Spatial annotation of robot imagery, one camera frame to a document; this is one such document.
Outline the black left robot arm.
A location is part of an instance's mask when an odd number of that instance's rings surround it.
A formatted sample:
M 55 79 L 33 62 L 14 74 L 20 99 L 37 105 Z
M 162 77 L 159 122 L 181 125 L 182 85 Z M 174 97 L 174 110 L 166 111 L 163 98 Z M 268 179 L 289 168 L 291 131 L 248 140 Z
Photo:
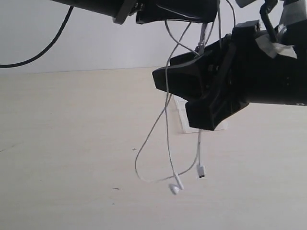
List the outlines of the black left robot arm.
M 217 15 L 215 0 L 59 0 L 59 3 L 100 13 L 123 24 L 136 14 L 137 24 L 157 21 L 211 23 Z

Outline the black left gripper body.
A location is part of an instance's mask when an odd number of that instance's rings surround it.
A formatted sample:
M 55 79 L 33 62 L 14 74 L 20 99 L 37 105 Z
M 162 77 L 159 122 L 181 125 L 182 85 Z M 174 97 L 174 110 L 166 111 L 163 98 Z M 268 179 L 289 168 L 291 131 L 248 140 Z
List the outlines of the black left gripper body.
M 158 21 L 156 0 L 113 0 L 115 15 L 113 23 L 123 24 L 125 20 L 137 14 L 136 23 L 146 24 Z

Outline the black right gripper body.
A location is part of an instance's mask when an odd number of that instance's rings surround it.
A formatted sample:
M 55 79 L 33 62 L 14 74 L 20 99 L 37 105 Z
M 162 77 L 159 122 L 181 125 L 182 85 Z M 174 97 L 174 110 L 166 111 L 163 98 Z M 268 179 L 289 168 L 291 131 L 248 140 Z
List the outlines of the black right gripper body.
M 258 20 L 238 23 L 205 48 L 216 58 L 205 105 L 307 104 L 307 47 L 273 43 Z

